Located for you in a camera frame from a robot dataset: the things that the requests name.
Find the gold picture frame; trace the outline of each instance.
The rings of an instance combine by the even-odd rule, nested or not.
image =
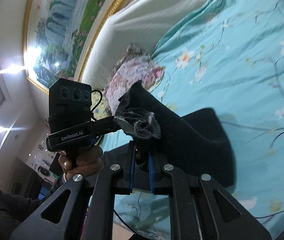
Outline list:
[[[29,24],[30,24],[30,17],[31,17],[31,11],[32,11],[32,6],[33,6],[33,2],[34,0],[28,0],[27,5],[26,5],[26,12],[25,12],[25,18],[24,18],[24,28],[23,28],[23,54],[24,54],[24,63],[25,65],[27,64],[26,62],[26,54],[27,54],[27,48],[28,48],[28,34],[29,34]],[[84,61],[81,64],[77,65],[77,68],[79,69],[79,75],[76,78],[75,81],[80,82],[82,80],[82,76],[83,76],[83,72],[85,69],[85,66],[88,62],[91,50],[94,46],[94,43],[104,25],[104,23],[106,22],[106,20],[113,15],[114,13],[116,13],[121,6],[123,5],[123,3],[125,2],[125,0],[112,0],[111,5],[105,10],[103,15],[100,15],[100,23],[98,25],[98,28],[96,29],[92,40],[90,41],[90,44],[87,46],[86,52],[85,52],[85,57],[84,57]],[[45,87],[44,85],[42,85],[41,83],[37,82],[36,80],[32,79],[29,75],[29,71],[26,69],[26,76],[27,79],[33,84],[35,85],[38,89],[40,89],[41,91],[45,92],[46,94],[49,94],[49,89],[47,87]]]

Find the camera lens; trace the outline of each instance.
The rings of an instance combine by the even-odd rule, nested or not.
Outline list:
[[[68,98],[70,92],[69,92],[69,90],[67,88],[62,88],[61,94],[62,94],[63,98]]]
[[[84,98],[85,98],[85,100],[89,100],[90,99],[90,93],[86,91],[84,93]]]
[[[79,101],[81,99],[81,91],[78,88],[75,88],[73,90],[73,98],[76,101]]]

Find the pink floral pillow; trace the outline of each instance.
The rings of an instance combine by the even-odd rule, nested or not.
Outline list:
[[[153,90],[160,83],[164,75],[164,67],[159,66],[148,55],[136,57],[125,56],[121,60],[121,63],[105,93],[113,115],[120,103],[119,98],[135,82],[142,80],[142,86],[146,90]]]

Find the black camera device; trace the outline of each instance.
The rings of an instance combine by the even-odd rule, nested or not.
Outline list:
[[[93,92],[99,92],[101,98],[91,109]],[[74,151],[68,150],[94,145],[100,136],[118,131],[120,128],[113,116],[100,120],[94,118],[93,111],[101,100],[101,91],[92,90],[90,85],[57,80],[49,90],[51,134],[46,139],[47,149],[50,152],[64,150],[71,160],[75,160]]]

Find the bed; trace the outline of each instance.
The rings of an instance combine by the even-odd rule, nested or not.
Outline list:
[[[105,89],[132,42],[164,69],[154,97],[180,116],[215,109],[236,159],[228,190],[276,239],[284,230],[284,0],[131,0],[93,45],[88,39],[78,77]],[[118,131],[101,146],[129,140]],[[134,190],[114,208],[142,236],[170,239],[166,196]]]

